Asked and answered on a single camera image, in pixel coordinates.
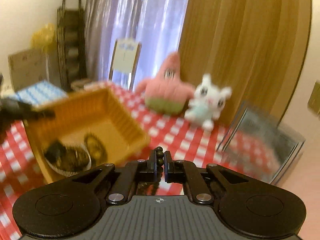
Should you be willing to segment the white bunny plush toy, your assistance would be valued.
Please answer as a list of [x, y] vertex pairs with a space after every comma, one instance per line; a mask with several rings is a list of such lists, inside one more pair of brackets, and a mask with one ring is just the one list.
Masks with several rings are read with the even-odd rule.
[[212, 83], [210, 74], [204, 74], [202, 82], [196, 87], [194, 97], [189, 100], [184, 118], [204, 131], [214, 129], [214, 121], [220, 118], [226, 101], [232, 95], [231, 87], [219, 88]]

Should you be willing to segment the beige waste basket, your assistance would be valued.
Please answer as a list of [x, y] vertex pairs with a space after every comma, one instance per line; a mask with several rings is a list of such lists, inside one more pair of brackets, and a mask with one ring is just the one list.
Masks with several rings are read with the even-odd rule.
[[71, 90], [76, 92], [84, 89], [84, 86], [91, 83], [90, 79], [75, 80], [71, 83]]

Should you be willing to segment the cream wooden chair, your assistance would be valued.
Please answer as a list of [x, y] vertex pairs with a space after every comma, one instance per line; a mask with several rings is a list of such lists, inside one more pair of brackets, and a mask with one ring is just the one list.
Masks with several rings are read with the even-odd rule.
[[142, 44], [133, 38], [118, 38], [115, 41], [108, 79], [116, 70], [129, 76], [128, 89], [133, 90]]

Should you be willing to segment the brown wooden door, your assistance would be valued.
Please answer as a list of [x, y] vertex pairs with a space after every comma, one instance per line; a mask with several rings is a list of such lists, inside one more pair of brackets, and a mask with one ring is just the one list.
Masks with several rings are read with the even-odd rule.
[[220, 121], [242, 102], [281, 120], [308, 47], [311, 0], [189, 0], [180, 40], [181, 78], [198, 85], [209, 73], [233, 93]]

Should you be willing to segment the yellow plastic tray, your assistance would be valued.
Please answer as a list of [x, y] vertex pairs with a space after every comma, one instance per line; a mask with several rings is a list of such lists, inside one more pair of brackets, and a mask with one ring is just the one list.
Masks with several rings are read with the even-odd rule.
[[44, 157], [44, 150], [56, 140], [88, 149], [90, 168], [121, 164], [150, 143], [148, 134], [109, 88], [71, 93], [35, 109], [55, 113], [54, 118], [24, 122], [31, 150], [47, 183], [63, 178]]

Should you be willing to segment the glass sand picture frame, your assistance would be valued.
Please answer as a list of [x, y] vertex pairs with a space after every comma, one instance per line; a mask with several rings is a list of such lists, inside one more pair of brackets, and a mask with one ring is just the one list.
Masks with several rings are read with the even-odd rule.
[[304, 143], [300, 133], [244, 101], [217, 150], [240, 173], [278, 185], [301, 157]]

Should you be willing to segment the gold wall socket left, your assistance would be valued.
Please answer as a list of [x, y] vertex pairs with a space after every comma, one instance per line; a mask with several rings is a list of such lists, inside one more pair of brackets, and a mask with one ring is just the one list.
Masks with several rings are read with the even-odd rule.
[[312, 93], [308, 100], [308, 109], [312, 111], [315, 115], [319, 116], [320, 113], [320, 83], [315, 82]]

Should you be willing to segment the yellow plastic bag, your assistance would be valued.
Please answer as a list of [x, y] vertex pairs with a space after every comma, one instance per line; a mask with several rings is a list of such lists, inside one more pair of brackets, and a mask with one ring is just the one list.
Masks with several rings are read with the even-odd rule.
[[55, 25], [48, 23], [33, 33], [30, 44], [31, 48], [40, 49], [44, 53], [47, 53], [55, 41]]

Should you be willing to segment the red white checkered tablecloth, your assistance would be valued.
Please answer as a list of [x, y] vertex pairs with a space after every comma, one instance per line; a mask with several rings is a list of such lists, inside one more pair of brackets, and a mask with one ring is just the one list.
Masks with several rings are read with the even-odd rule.
[[[191, 128], [182, 118], [159, 115], [143, 105], [143, 99], [111, 82], [98, 83], [108, 86], [131, 112], [131, 115], [148, 132], [150, 147], [162, 146], [174, 159], [193, 161], [205, 167], [214, 162], [238, 172], [269, 180], [280, 164], [273, 151], [261, 140], [242, 133], [232, 139], [231, 147], [240, 154], [245, 164], [227, 158], [220, 151], [220, 143], [227, 128], [215, 125], [212, 133]], [[1, 144], [1, 239], [19, 239], [20, 232], [12, 217], [12, 206], [22, 193], [42, 186], [44, 177], [30, 149], [23, 123], [18, 121], [7, 131]]]

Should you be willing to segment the blue white checkered bedding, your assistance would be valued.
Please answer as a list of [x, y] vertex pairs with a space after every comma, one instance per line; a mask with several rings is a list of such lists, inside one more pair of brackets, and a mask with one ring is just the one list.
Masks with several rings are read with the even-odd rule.
[[48, 81], [35, 83], [11, 96], [13, 99], [29, 103], [33, 106], [44, 105], [66, 97], [67, 93], [64, 90]]

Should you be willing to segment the cardboard box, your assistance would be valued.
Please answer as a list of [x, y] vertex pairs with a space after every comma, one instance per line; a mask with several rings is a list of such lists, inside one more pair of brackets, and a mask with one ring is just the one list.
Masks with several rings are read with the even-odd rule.
[[8, 56], [15, 92], [47, 79], [46, 58], [41, 49], [31, 48]]

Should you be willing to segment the sheer lilac curtain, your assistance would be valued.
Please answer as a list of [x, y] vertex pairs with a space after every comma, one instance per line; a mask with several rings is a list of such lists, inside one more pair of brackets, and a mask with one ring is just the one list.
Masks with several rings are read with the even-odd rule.
[[154, 77], [178, 50], [188, 0], [86, 0], [87, 76], [107, 80], [118, 38], [141, 43], [134, 85]]

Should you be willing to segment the pink starfish plush toy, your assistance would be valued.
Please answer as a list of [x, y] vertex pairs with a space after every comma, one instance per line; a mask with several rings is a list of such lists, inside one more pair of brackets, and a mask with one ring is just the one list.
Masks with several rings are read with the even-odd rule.
[[144, 95], [148, 109], [166, 115], [180, 115], [185, 104], [192, 99], [195, 86], [180, 79], [181, 59], [177, 51], [170, 53], [153, 78], [143, 79], [135, 93]]

